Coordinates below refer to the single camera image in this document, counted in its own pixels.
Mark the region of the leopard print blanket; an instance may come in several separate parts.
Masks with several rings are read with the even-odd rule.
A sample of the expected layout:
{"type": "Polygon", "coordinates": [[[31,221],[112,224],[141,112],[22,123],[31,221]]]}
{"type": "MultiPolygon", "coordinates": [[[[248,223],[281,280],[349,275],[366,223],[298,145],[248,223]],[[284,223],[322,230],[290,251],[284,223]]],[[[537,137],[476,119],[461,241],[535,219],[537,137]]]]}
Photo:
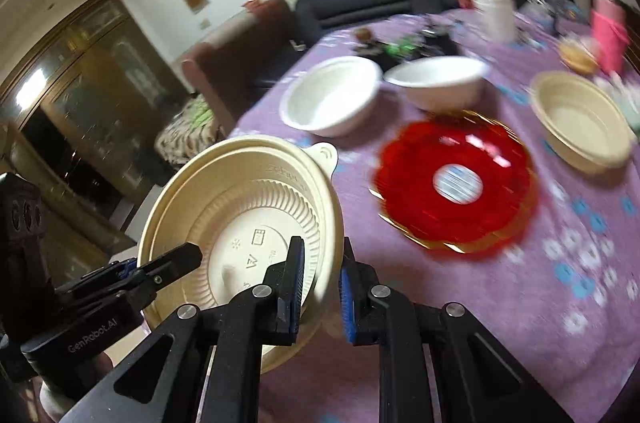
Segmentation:
{"type": "Polygon", "coordinates": [[[160,157],[178,169],[226,138],[224,127],[202,95],[190,98],[158,133],[154,147],[160,157]]]}

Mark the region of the small beige plastic bowl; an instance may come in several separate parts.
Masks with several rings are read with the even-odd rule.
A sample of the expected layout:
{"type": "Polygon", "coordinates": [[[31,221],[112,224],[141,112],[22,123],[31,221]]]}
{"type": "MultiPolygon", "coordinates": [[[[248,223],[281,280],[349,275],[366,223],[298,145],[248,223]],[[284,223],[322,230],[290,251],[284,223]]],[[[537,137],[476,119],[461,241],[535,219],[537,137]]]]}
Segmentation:
{"type": "Polygon", "coordinates": [[[575,170],[598,175],[627,164],[634,132],[616,103],[582,76],[537,74],[530,84],[530,106],[548,144],[575,170]]]}

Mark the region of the bagged yellow food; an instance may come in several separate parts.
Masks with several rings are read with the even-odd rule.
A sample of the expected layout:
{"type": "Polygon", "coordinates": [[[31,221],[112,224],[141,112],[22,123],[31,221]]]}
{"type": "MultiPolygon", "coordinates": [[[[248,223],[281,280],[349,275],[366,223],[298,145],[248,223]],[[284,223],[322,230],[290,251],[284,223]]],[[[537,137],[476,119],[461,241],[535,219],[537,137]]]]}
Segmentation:
{"type": "Polygon", "coordinates": [[[591,36],[567,35],[558,44],[561,61],[581,76],[592,76],[599,69],[599,44],[591,36]]]}

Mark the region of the large beige plastic bowl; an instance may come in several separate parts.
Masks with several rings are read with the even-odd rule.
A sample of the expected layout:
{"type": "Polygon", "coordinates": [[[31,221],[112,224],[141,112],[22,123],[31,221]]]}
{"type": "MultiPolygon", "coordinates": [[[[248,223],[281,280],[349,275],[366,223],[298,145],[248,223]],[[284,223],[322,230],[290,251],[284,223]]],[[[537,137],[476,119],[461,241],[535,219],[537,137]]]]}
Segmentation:
{"type": "Polygon", "coordinates": [[[228,139],[201,152],[169,180],[138,245],[138,263],[190,242],[197,269],[164,287],[144,310],[158,327],[182,304],[227,304],[255,287],[267,268],[285,261],[294,235],[305,244],[302,316],[296,343],[265,346],[262,371],[283,365],[320,328],[337,293],[344,224],[332,176],[338,152],[329,143],[299,148],[267,135],[228,139]]]}

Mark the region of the small white paper bowl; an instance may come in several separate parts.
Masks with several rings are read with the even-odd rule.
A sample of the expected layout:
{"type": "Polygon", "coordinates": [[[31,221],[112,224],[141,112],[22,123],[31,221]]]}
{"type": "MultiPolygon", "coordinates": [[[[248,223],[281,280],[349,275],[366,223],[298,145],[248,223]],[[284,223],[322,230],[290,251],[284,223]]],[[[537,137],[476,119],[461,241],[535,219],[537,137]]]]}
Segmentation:
{"type": "Polygon", "coordinates": [[[489,71],[484,60],[439,56],[404,62],[386,71],[384,79],[409,104],[439,113],[472,108],[483,94],[489,71]]]}

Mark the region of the large white paper bowl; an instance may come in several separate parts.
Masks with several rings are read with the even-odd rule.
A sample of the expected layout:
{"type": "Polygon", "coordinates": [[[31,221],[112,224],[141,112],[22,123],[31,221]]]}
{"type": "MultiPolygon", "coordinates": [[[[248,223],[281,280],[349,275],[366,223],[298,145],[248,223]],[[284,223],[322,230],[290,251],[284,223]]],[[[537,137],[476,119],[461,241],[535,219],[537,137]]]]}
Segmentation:
{"type": "Polygon", "coordinates": [[[319,137],[345,136],[370,117],[382,76],[380,66],[367,58],[320,62],[288,87],[280,119],[289,128],[319,137]]]}

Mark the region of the wooden glass door cabinet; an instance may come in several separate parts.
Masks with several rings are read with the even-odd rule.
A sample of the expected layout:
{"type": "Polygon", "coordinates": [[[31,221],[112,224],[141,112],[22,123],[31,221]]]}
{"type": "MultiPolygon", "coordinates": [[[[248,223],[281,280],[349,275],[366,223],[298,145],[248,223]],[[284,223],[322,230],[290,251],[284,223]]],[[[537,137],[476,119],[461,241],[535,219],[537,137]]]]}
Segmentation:
{"type": "Polygon", "coordinates": [[[126,250],[134,213],[170,176],[154,142],[186,97],[122,0],[89,0],[1,85],[10,164],[66,227],[106,254],[126,250]]]}

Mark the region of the white plastic jar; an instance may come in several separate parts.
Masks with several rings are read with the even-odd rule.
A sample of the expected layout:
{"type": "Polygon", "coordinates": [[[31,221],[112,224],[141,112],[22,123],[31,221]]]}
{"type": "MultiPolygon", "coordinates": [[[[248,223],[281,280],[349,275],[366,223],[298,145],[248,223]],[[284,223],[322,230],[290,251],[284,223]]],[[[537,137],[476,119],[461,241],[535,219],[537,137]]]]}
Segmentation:
{"type": "Polygon", "coordinates": [[[488,40],[511,44],[516,41],[515,0],[472,0],[488,40]]]}

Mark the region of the small red glass plate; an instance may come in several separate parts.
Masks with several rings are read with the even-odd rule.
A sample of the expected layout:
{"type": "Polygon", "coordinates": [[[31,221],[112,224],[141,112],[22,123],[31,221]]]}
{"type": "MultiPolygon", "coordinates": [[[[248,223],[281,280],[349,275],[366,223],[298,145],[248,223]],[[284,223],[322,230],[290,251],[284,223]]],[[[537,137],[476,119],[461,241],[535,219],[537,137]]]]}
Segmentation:
{"type": "Polygon", "coordinates": [[[522,238],[538,180],[511,128],[462,111],[401,128],[381,150],[370,192],[382,220],[425,250],[478,255],[522,238]]]}

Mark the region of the pink knitted bottle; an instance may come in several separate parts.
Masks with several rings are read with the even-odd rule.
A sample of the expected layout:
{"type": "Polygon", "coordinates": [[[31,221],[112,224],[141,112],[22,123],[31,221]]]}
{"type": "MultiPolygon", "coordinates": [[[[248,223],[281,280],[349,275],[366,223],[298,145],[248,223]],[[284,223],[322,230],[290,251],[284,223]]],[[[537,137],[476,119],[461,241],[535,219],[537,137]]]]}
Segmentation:
{"type": "Polygon", "coordinates": [[[592,0],[591,24],[601,70],[605,74],[622,72],[629,44],[622,1],[592,0]]]}

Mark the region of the purple floral tablecloth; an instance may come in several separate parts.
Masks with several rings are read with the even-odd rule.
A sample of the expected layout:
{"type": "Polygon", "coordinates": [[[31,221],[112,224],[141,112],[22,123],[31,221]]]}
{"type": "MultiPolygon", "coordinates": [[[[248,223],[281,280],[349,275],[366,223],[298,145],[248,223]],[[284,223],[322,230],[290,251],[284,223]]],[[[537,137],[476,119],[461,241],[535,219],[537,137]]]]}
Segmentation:
{"type": "MultiPolygon", "coordinates": [[[[623,387],[639,403],[639,147],[622,176],[589,179],[544,139],[530,109],[537,73],[565,70],[554,39],[490,44],[474,14],[453,10],[434,22],[454,25],[466,54],[491,65],[481,109],[512,128],[533,156],[539,202],[522,242],[485,258],[430,256],[378,217],[370,194],[378,154],[421,111],[384,84],[368,123],[333,140],[333,183],[355,255],[384,283],[420,304],[458,301],[554,396],[575,422],[597,422],[623,387]]],[[[352,55],[352,32],[323,35],[240,120],[232,136],[269,134],[299,147],[316,142],[279,117],[288,87],[321,61],[352,55]]],[[[378,352],[344,338],[340,301],[303,351],[260,382],[261,422],[377,422],[378,352]]]]}

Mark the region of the black motor device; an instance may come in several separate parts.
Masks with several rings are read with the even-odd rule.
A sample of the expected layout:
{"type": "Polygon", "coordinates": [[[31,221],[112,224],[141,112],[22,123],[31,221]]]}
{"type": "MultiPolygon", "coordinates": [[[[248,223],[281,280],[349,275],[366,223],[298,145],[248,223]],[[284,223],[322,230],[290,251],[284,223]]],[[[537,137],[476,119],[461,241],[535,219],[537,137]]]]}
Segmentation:
{"type": "Polygon", "coordinates": [[[427,24],[420,30],[422,44],[420,53],[424,57],[458,56],[460,48],[452,39],[449,28],[441,24],[427,24]]]}

